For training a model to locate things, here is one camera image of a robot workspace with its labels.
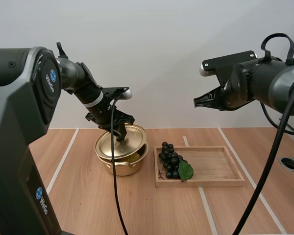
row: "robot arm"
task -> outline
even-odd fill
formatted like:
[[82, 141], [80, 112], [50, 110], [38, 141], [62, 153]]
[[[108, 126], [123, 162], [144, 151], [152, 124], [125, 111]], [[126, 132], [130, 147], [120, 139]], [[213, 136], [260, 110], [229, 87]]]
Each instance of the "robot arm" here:
[[[112, 99], [128, 87], [102, 88], [83, 63], [44, 47], [0, 49], [0, 234], [68, 235], [61, 231], [28, 145], [46, 134], [61, 89], [88, 109], [88, 120], [110, 131]], [[114, 110], [114, 135], [134, 118]]]
[[[88, 121], [93, 121], [99, 128], [111, 130], [111, 105], [113, 99], [130, 99], [132, 93], [129, 87], [102, 88], [97, 85], [92, 74], [84, 63], [70, 61], [63, 51], [61, 44], [57, 43], [59, 57], [57, 63], [62, 79], [62, 89], [74, 94], [88, 109]], [[117, 141], [124, 140], [126, 136], [125, 123], [133, 124], [133, 116], [127, 115], [117, 109], [114, 110], [114, 133]]]
[[[274, 37], [286, 37], [290, 41], [286, 62], [265, 49], [266, 43]], [[217, 75], [220, 86], [195, 98], [195, 107], [233, 111], [258, 100], [283, 113], [294, 88], [294, 42], [285, 34], [273, 34], [264, 40], [262, 49], [266, 54], [260, 59], [253, 51], [246, 51], [204, 60], [201, 75]]]

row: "grapes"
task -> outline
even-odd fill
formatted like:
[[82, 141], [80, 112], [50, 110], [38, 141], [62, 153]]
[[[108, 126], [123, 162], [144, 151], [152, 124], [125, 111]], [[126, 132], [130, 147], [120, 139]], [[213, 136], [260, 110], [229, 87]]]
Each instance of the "grapes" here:
[[162, 146], [162, 152], [164, 152], [165, 150], [168, 150], [168, 149], [169, 148], [166, 145]]
[[177, 165], [178, 164], [178, 158], [172, 158], [171, 159], [171, 164], [172, 165]]
[[166, 173], [166, 177], [167, 177], [168, 179], [171, 179], [171, 178], [172, 178], [172, 174], [171, 174], [171, 172], [168, 171], [168, 172]]
[[174, 179], [178, 179], [180, 177], [180, 175], [178, 174], [178, 172], [176, 170], [172, 171], [172, 177]]
[[167, 159], [167, 156], [165, 154], [161, 155], [161, 160], [165, 161]]
[[178, 155], [174, 150], [174, 145], [168, 142], [162, 142], [161, 153], [158, 157], [163, 161], [163, 168], [166, 169], [166, 178], [167, 179], [181, 179], [180, 174], [178, 173], [179, 162], [184, 161], [183, 156]]
[[169, 154], [167, 155], [167, 160], [171, 160], [171, 158], [172, 158], [172, 153], [169, 153]]
[[172, 165], [168, 165], [167, 170], [168, 170], [168, 172], [173, 171], [173, 166]]
[[169, 165], [169, 163], [167, 163], [167, 162], [164, 162], [164, 163], [163, 163], [163, 167], [164, 167], [165, 169], [168, 168], [168, 165]]

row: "gold pot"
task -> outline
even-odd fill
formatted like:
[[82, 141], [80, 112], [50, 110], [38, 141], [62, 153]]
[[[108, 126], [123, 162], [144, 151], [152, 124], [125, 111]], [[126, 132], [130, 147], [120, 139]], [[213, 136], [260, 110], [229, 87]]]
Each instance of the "gold pot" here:
[[[144, 157], [146, 156], [148, 152], [148, 143], [146, 142], [138, 151], [137, 153], [140, 155], [139, 159], [129, 163], [129, 162], [115, 162], [116, 166], [116, 175], [118, 176], [126, 176], [126, 175], [131, 175], [137, 172], [143, 165], [144, 162]], [[101, 158], [97, 154], [98, 158], [103, 162], [104, 168], [110, 173], [113, 174], [113, 169], [112, 169], [112, 162]]]

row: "black wire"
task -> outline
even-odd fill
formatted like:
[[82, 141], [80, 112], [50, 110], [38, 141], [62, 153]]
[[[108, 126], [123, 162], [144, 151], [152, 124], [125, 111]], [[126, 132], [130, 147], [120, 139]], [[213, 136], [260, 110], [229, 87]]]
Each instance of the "black wire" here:
[[[268, 114], [268, 112], [267, 112], [267, 110], [266, 110], [265, 105], [264, 105], [263, 103], [261, 103], [261, 102], [260, 102], [260, 105], [261, 105], [261, 108], [262, 108], [263, 111], [264, 111], [264, 114], [265, 114], [267, 120], [270, 122], [270, 124], [271, 124], [272, 126], [274, 126], [276, 129], [278, 129], [279, 126], [278, 126], [276, 123], [274, 123], [274, 121], [270, 118], [270, 116], [269, 116], [269, 114]], [[294, 131], [284, 130], [284, 133], [294, 136]]]
[[120, 205], [119, 205], [119, 199], [118, 199], [118, 189], [117, 189], [117, 175], [116, 175], [116, 165], [114, 162], [114, 140], [113, 140], [113, 123], [114, 123], [114, 117], [113, 117], [113, 112], [114, 112], [114, 107], [116, 105], [116, 102], [119, 100], [120, 96], [116, 97], [111, 108], [111, 158], [112, 158], [112, 168], [113, 168], [113, 183], [114, 183], [114, 195], [116, 198], [116, 203], [117, 203], [117, 208], [118, 208], [118, 214], [119, 214], [119, 218], [123, 227], [123, 230], [125, 232], [125, 235], [128, 235], [127, 231], [126, 231], [126, 227], [125, 224], [123, 222], [123, 218], [122, 218], [122, 214], [121, 214], [121, 210], [120, 210]]
[[275, 138], [274, 138], [274, 142], [273, 142], [273, 145], [272, 145], [272, 148], [271, 148], [271, 151], [270, 151], [270, 154], [269, 154], [269, 157], [268, 157], [268, 160], [267, 160], [267, 163], [265, 165], [265, 168], [263, 170], [263, 173], [261, 174], [261, 177], [260, 177], [260, 180], [258, 182], [258, 185], [248, 203], [248, 206], [246, 207], [245, 209], [245, 212], [243, 214], [243, 216], [241, 217], [240, 219], [240, 222], [238, 223], [236, 229], [234, 230], [233, 232], [233, 235], [238, 235], [240, 233], [240, 231], [242, 230], [251, 210], [253, 209], [257, 199], [258, 199], [258, 196], [266, 182], [266, 179], [269, 175], [269, 172], [271, 170], [271, 167], [273, 165], [273, 162], [274, 162], [274, 158], [276, 156], [276, 153], [279, 149], [279, 145], [280, 145], [280, 142], [282, 140], [282, 137], [283, 137], [283, 133], [284, 133], [284, 130], [286, 128], [286, 125], [288, 123], [288, 120], [290, 118], [290, 115], [291, 115], [291, 111], [293, 109], [293, 106], [294, 106], [294, 91], [292, 92], [291, 94], [291, 97], [288, 101], [288, 104], [284, 110], [284, 113], [283, 113], [283, 116], [281, 118], [281, 122], [280, 122], [280, 125], [278, 127], [278, 130], [276, 132], [276, 135], [275, 135]]

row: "green leaf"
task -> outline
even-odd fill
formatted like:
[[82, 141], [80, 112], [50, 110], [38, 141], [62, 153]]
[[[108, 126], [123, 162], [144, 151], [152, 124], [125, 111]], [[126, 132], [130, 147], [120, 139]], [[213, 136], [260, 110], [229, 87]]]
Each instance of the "green leaf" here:
[[191, 179], [194, 175], [194, 169], [191, 165], [187, 164], [184, 161], [180, 161], [180, 166], [178, 168], [178, 173], [183, 181]]

